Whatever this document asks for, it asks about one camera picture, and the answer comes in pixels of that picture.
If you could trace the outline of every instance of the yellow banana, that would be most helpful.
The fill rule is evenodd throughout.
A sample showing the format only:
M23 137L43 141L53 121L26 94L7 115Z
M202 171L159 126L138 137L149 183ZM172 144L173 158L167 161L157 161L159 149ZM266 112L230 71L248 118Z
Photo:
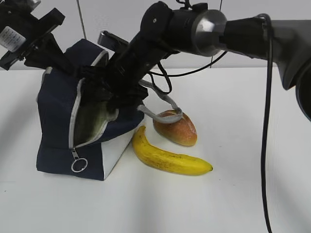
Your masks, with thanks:
M146 165L163 171L202 175L213 170L208 162L185 154L175 154L151 145L145 136L145 126L134 134L132 145L137 157Z

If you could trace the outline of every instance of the red bread roll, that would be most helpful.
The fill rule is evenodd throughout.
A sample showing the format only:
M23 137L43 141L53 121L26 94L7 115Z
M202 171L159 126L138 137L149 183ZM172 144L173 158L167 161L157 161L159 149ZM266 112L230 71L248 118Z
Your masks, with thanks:
M175 115L174 110L168 110L160 113L160 117L167 117ZM164 124L153 120L155 130L165 138L183 145L183 146L194 146L197 141L197 134L194 124L190 118L183 113L183 117L176 123Z

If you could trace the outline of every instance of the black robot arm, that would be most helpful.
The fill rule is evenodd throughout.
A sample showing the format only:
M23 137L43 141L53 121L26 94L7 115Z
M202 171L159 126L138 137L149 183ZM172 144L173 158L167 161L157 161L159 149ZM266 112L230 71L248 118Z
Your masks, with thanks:
M13 46L4 43L9 51L0 66L8 70L17 60L26 59L25 65L30 67L51 66L69 75L85 74L83 68L68 61L51 34L65 17L56 9L42 19L30 14L39 2L0 2L0 33L13 33L20 39ZM265 20L260 17L227 21L220 11L208 9L207 3L191 6L187 0L185 7L172 10L159 1L146 11L140 31L130 43L107 32L101 34L99 44L115 49L115 54L105 68L96 68L93 74L101 77L112 94L122 96L160 60L179 52L210 57L225 50L267 60L264 26ZM273 61L283 87L288 90L296 86L298 103L311 119L311 20L276 20L272 26Z
M296 86L299 106L311 119L311 20L273 20L272 27L273 61L283 88ZM159 1L146 11L129 46L110 60L106 81L122 93L161 59L178 52L211 57L225 50L267 60L267 48L261 17L227 21L223 13L209 10L204 3L171 10Z

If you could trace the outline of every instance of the bag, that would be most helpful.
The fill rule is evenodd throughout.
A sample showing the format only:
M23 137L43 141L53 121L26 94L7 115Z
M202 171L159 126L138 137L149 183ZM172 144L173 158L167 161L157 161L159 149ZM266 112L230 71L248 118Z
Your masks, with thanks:
M65 55L77 66L96 65L107 51L82 39ZM48 68L43 74L37 104L42 139L38 171L105 180L144 113L124 107L109 113L106 102L80 105L84 79Z

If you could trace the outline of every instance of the metal ring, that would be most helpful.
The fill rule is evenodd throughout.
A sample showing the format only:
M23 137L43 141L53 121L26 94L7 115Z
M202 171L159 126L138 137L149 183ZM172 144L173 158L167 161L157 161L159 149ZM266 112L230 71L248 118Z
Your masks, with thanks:
M81 160L85 161L86 164L84 165L83 168L81 168L81 170L78 170L78 171L77 171L77 170L75 170L75 169L73 168L73 166L75 165L76 162L81 161ZM81 171L84 171L84 170L86 169L87 165L88 165L87 159L85 159L85 158L79 158L79 159L76 159L76 160L74 160L74 161L72 162L72 164L71 164L71 170L72 170L73 172L75 172L75 173L79 173L79 172L81 172Z

